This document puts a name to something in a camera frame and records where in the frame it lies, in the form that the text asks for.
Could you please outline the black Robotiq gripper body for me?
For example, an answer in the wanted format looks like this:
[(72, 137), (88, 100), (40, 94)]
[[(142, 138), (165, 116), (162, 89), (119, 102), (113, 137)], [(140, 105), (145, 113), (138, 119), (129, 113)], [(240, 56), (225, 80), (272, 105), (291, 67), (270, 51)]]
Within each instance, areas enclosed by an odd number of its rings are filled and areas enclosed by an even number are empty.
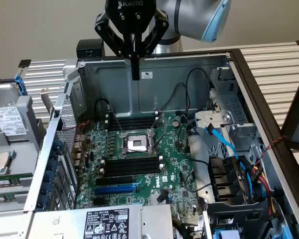
[(156, 1), (107, 0), (105, 11), (119, 33), (144, 33), (156, 11)]

